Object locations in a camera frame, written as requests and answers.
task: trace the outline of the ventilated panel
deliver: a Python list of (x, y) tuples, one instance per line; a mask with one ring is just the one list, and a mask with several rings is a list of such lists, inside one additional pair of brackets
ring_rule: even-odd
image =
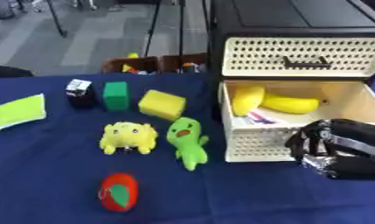
[[(319, 63), (330, 67), (285, 67)], [(229, 38), (224, 76), (369, 77), (375, 74), (375, 38)]]
[(228, 143), (226, 160), (228, 162), (293, 160), (284, 144), (297, 129), (235, 130)]

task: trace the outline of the drawer handle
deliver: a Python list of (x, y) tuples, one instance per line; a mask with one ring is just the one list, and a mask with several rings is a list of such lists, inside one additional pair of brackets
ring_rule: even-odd
[(288, 58), (288, 56), (283, 56), (283, 60), (285, 62), (285, 67), (322, 67), (322, 68), (330, 68), (331, 63), (328, 62), (323, 56), (319, 57), (320, 62), (314, 63), (314, 62), (292, 62)]

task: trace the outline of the black lid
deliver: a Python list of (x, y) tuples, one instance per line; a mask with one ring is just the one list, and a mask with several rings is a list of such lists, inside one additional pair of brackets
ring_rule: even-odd
[(359, 0), (215, 1), (223, 32), (375, 32), (375, 11)]

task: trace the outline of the open drawer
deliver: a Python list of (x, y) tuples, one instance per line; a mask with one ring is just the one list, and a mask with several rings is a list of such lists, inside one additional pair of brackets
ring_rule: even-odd
[[(263, 109), (275, 124), (240, 124), (235, 122), (231, 100), (241, 85), (263, 86), (274, 94), (297, 98), (318, 98), (318, 110), (307, 115), (291, 115)], [(358, 81), (305, 80), (225, 80), (220, 84), (222, 119), (226, 132), (227, 162), (289, 161), (284, 147), (299, 128), (319, 119), (346, 118), (375, 124), (375, 94)]]

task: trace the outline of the green cube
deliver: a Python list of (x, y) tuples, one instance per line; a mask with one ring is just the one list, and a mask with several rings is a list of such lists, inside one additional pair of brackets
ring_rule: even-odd
[(108, 111), (128, 109), (128, 84), (124, 81), (106, 83), (103, 91), (103, 101)]

